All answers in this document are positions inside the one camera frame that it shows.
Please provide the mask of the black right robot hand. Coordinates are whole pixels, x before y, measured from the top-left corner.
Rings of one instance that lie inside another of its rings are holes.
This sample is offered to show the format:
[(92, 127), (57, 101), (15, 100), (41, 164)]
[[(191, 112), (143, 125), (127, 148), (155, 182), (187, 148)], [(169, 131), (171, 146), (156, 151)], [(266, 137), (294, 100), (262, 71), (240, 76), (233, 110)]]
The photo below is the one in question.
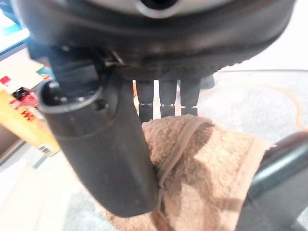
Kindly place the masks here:
[(39, 109), (77, 176), (113, 214), (152, 211), (158, 188), (141, 125), (197, 115), (201, 79), (286, 29), (293, 0), (13, 0), (31, 59), (51, 67)]

